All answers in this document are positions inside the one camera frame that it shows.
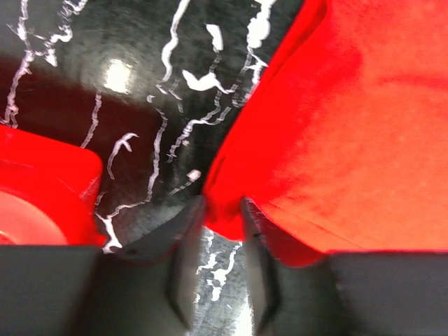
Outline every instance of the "red cloth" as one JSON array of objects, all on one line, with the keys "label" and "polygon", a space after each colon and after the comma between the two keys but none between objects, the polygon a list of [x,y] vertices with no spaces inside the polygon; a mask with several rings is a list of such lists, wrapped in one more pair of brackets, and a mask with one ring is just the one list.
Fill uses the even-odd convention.
[{"label": "red cloth", "polygon": [[448,1],[308,0],[220,149],[208,226],[250,197],[321,251],[448,249]]}]

